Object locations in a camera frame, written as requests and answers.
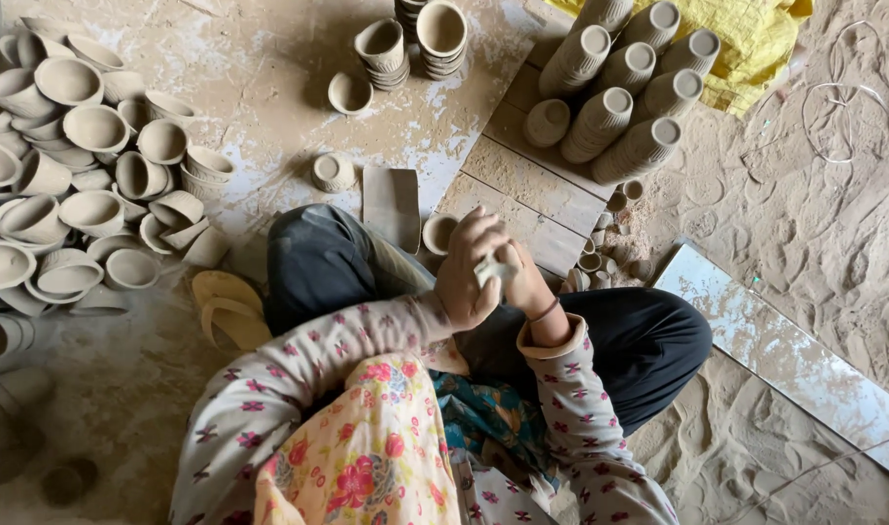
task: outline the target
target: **flip flop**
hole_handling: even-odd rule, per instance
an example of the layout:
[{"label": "flip flop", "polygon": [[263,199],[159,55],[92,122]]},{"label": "flip flop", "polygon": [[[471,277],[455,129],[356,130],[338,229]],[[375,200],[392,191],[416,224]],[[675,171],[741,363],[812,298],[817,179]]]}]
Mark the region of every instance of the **flip flop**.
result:
[{"label": "flip flop", "polygon": [[260,296],[238,276],[217,270],[202,272],[192,280],[192,293],[202,312],[202,331],[215,348],[212,325],[243,351],[256,350],[273,339]]}]

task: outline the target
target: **bracelet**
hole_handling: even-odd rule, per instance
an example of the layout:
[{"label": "bracelet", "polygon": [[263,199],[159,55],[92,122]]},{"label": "bracelet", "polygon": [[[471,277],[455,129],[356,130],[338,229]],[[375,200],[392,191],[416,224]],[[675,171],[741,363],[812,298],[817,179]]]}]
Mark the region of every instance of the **bracelet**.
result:
[{"label": "bracelet", "polygon": [[555,302],[552,303],[551,306],[549,306],[549,308],[545,311],[545,313],[541,314],[541,315],[539,316],[539,318],[537,318],[537,319],[529,319],[528,322],[531,323],[531,324],[535,324],[535,323],[537,323],[537,322],[539,322],[539,321],[544,320],[545,317],[547,317],[549,314],[551,314],[552,312],[555,311],[555,308],[558,307],[558,304],[561,304],[561,298],[560,298],[560,297],[555,297]]}]

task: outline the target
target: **yellow tarp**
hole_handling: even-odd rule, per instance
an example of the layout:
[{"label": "yellow tarp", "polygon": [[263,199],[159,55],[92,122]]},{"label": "yellow tarp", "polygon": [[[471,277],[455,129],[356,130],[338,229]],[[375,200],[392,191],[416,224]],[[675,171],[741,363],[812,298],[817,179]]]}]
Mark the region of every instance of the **yellow tarp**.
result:
[{"label": "yellow tarp", "polygon": [[[654,0],[636,0],[633,12]],[[704,104],[741,117],[765,93],[791,56],[798,25],[813,0],[671,0],[680,10],[675,38],[706,27],[722,45],[707,75]],[[584,0],[545,0],[573,16]]]}]

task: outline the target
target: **wooden board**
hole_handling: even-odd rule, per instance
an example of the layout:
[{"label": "wooden board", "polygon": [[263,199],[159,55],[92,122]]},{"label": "wooden board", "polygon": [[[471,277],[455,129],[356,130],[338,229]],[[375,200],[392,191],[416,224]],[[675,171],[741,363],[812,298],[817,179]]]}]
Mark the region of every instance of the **wooden board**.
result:
[{"label": "wooden board", "polygon": [[606,209],[600,199],[487,137],[473,146],[461,171],[584,237]]},{"label": "wooden board", "polygon": [[506,148],[517,151],[522,157],[560,176],[564,180],[583,188],[604,201],[612,195],[614,186],[602,186],[590,175],[590,163],[572,164],[561,156],[555,148],[533,148],[522,135],[525,113],[506,101],[500,102],[489,123],[484,128],[484,136],[490,137]]},{"label": "wooden board", "polygon": [[523,64],[515,79],[509,84],[503,101],[518,107],[523,113],[529,113],[535,104],[541,102],[539,94],[539,76],[541,71],[529,63]]},{"label": "wooden board", "polygon": [[532,253],[532,259],[542,268],[566,276],[567,270],[577,262],[586,238],[466,173],[459,173],[451,183],[441,198],[438,211],[464,217],[480,205],[488,213],[496,212],[506,221],[508,234],[525,245]]},{"label": "wooden board", "polygon": [[[761,297],[682,245],[654,288],[693,304],[713,344],[858,448],[889,439],[889,394]],[[889,443],[866,453],[889,471]]]}]

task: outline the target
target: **woman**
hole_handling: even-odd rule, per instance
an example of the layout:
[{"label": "woman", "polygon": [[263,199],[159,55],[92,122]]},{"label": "woman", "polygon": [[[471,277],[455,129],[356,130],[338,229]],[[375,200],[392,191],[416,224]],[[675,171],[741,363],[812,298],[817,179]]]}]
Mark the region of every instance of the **woman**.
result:
[{"label": "woman", "polygon": [[[230,364],[198,401],[174,525],[554,523],[501,472],[449,456],[427,368],[466,372],[440,343],[456,333],[471,371],[540,400],[582,523],[677,522],[624,436],[667,406],[709,351],[707,324],[689,305],[646,289],[566,295],[561,303],[608,317],[588,334],[483,209],[454,230],[437,282],[332,207],[287,213],[269,242],[266,314],[283,335]],[[480,290],[473,269],[490,251],[517,275]],[[512,308],[498,306],[500,286]],[[604,346],[594,353],[595,339]],[[520,375],[520,364],[531,371]],[[342,383],[345,392],[302,423]]]}]

